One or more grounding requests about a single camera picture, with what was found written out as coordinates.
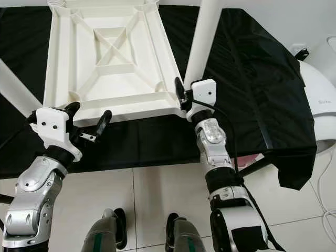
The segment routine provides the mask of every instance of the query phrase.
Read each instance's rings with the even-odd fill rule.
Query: tile floor
[[[277,169],[267,166],[245,177],[275,238],[289,252],[336,251],[322,226],[323,210],[317,181],[330,158],[320,155],[311,180],[301,191],[279,186]],[[0,193],[14,194],[15,179],[1,180]],[[336,208],[336,157],[323,180],[327,207]],[[164,252],[169,213],[186,216],[197,227],[208,252],[214,252],[209,225],[210,208],[199,164],[69,174],[57,198],[50,251],[80,251],[91,225],[107,207],[125,209],[130,252]],[[6,205],[0,204],[3,219]],[[328,216],[336,234],[336,218]]]

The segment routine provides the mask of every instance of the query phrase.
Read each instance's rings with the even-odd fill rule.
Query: white cable
[[[329,169],[329,166],[331,164],[331,161],[332,161],[332,158],[333,158],[333,154],[334,154],[334,151],[331,151],[330,152],[330,160],[329,160],[329,163],[327,164],[327,167],[325,168],[324,172],[321,174],[321,176],[319,177],[319,180],[318,180],[318,197],[319,197],[319,200],[321,202],[321,205],[322,205],[322,208],[324,210],[324,215],[323,215],[323,218],[322,218],[322,223],[323,223],[323,228],[324,228],[324,231],[326,232],[327,236],[329,237],[329,239],[334,243],[336,244],[336,237],[335,235],[332,233],[332,231],[330,232],[328,229],[327,229],[327,215],[328,214],[331,214],[332,216],[336,217],[336,209],[331,209],[331,210],[328,210],[327,207],[325,206],[324,204],[324,201],[323,201],[323,197],[322,197],[322,178],[323,176],[327,173],[328,169]]]

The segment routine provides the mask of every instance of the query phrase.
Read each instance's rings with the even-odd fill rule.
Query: wall
[[[160,5],[199,3],[160,0]],[[294,43],[306,43],[311,50],[328,36],[336,36],[335,0],[223,0],[224,7],[244,9],[288,49]]]

